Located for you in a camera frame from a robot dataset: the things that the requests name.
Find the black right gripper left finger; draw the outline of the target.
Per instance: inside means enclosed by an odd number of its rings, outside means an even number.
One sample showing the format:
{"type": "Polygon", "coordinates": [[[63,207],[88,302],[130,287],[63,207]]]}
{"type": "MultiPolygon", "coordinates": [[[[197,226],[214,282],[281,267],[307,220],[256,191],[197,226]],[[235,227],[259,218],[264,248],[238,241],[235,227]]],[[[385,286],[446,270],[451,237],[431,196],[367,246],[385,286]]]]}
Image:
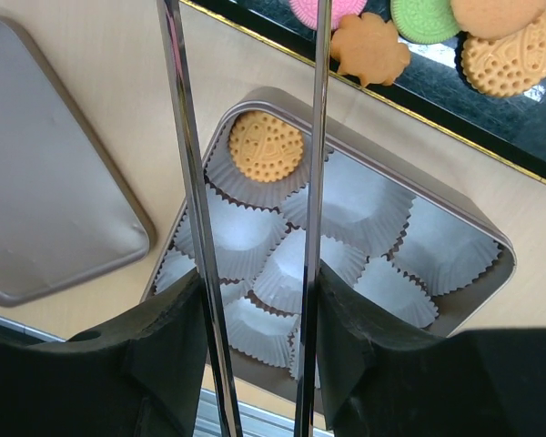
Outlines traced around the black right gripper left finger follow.
{"type": "Polygon", "coordinates": [[[189,436],[207,358],[204,284],[162,293],[67,341],[0,326],[0,436],[189,436]]]}

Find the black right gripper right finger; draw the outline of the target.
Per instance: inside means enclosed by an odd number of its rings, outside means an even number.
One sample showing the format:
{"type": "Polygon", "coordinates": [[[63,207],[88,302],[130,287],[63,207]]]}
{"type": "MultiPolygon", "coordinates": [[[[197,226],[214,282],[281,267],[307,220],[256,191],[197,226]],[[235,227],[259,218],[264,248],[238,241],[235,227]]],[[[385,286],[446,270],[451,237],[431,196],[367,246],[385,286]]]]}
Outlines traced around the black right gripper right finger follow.
{"type": "Polygon", "coordinates": [[[319,274],[317,358],[338,436],[546,436],[546,328],[439,337],[319,274]]]}

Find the metal tongs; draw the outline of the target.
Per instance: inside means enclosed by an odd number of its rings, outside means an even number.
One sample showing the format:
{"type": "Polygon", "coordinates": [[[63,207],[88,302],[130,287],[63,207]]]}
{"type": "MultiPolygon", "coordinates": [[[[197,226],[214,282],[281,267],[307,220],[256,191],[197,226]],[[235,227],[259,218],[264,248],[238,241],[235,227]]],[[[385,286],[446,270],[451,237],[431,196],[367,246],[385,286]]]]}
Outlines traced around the metal tongs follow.
{"type": "MultiPolygon", "coordinates": [[[[187,213],[191,223],[196,264],[205,282],[203,299],[208,350],[216,387],[221,433],[242,435],[238,397],[229,354],[228,335],[218,284],[216,252],[202,165],[182,18],[177,1],[157,2],[167,75],[183,173],[187,213]]],[[[319,299],[322,276],[329,271],[320,257],[324,153],[326,146],[327,93],[332,3],[318,2],[313,126],[308,225],[306,229],[303,305],[299,338],[298,390],[294,433],[313,433],[314,383],[318,344],[319,299]]]]}

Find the round orange cookie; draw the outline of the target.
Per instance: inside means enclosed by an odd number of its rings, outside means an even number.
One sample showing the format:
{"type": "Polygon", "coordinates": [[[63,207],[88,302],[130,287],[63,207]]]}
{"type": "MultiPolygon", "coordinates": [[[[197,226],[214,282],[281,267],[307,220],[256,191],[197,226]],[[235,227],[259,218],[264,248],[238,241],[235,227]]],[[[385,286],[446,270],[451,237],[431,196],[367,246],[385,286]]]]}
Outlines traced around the round orange cookie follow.
{"type": "Polygon", "coordinates": [[[298,167],[305,140],[298,129],[279,118],[249,111],[231,128],[228,150],[244,176],[270,183],[288,177],[298,167]]]}

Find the tan round cookie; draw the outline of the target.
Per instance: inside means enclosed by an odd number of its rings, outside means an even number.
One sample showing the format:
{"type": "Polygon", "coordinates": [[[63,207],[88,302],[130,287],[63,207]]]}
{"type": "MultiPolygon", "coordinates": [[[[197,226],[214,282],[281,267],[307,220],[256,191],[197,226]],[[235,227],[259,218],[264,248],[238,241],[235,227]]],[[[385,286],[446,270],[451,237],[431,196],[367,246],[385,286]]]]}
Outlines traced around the tan round cookie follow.
{"type": "Polygon", "coordinates": [[[494,40],[538,18],[546,10],[546,0],[451,0],[450,6],[462,31],[494,40]]]}

